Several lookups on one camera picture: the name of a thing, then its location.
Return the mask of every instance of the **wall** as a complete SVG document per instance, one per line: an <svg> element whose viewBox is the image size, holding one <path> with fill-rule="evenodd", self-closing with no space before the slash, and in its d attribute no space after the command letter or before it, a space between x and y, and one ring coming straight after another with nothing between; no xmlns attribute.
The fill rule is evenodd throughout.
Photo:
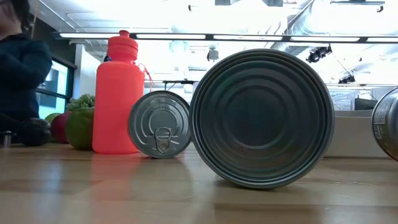
<svg viewBox="0 0 398 224"><path fill-rule="evenodd" d="M52 32L55 31L55 29L37 18L33 39L45 41L49 45L53 57L75 64L75 45L70 45L69 40L55 39L52 35Z"/></svg>
<svg viewBox="0 0 398 224"><path fill-rule="evenodd" d="M95 81L99 60L91 56L83 44L76 44L75 76L73 81L72 98L78 98L86 93L95 95Z"/></svg>

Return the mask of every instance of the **ceiling light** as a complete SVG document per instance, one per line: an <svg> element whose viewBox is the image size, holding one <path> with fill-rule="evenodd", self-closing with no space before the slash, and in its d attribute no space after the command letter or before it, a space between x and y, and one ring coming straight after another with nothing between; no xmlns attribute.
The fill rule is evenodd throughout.
<svg viewBox="0 0 398 224"><path fill-rule="evenodd" d="M330 37L330 36L317 36L317 37L291 37L290 41L297 42L356 42L359 40L359 37Z"/></svg>
<svg viewBox="0 0 398 224"><path fill-rule="evenodd" d="M92 34L92 33L60 33L60 37L66 38L66 39L108 39L111 37L118 36L118 33L114 34Z"/></svg>
<svg viewBox="0 0 398 224"><path fill-rule="evenodd" d="M392 42L398 43L398 37L370 37L367 42Z"/></svg>
<svg viewBox="0 0 398 224"><path fill-rule="evenodd" d="M214 39L218 40L282 40L281 36L255 36L255 35L214 35Z"/></svg>
<svg viewBox="0 0 398 224"><path fill-rule="evenodd" d="M201 34L137 34L137 39L182 39L182 40L204 40L206 35Z"/></svg>

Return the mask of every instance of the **concentric rings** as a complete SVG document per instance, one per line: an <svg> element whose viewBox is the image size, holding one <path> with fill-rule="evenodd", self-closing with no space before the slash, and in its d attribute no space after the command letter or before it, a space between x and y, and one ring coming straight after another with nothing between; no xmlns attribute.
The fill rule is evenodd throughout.
<svg viewBox="0 0 398 224"><path fill-rule="evenodd" d="M166 159L181 153L191 142L189 105L169 91L144 95L129 117L129 134L138 149L148 156Z"/></svg>
<svg viewBox="0 0 398 224"><path fill-rule="evenodd" d="M253 188L287 185L326 151L334 129L328 90L306 63L269 49L217 63L190 109L193 142L218 175Z"/></svg>

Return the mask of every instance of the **person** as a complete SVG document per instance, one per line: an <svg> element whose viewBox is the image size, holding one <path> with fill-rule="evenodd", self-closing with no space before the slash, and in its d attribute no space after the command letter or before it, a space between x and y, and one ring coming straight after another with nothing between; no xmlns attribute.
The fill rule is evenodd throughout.
<svg viewBox="0 0 398 224"><path fill-rule="evenodd" d="M49 47L32 40L28 0L0 0L0 113L17 121L39 117L35 89L51 66Z"/></svg>

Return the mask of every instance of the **ceiling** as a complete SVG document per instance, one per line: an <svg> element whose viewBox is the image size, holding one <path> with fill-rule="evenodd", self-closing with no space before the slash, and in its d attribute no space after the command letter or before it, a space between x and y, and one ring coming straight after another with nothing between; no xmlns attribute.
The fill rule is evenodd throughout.
<svg viewBox="0 0 398 224"><path fill-rule="evenodd" d="M289 35L397 35L398 1L385 0L384 10L375 5L339 5L330 0L283 0L269 7L267 0L31 0L37 16L60 32L179 32L219 34ZM84 40L87 51L102 60L107 41ZM220 59L235 52L272 48L305 60L319 45L264 42L205 42L140 40L139 61L154 80L200 80L215 62L207 61L209 48ZM310 65L325 83L337 83L348 72L366 74L360 80L392 83L383 68L396 65L394 45L333 44L333 55Z"/></svg>

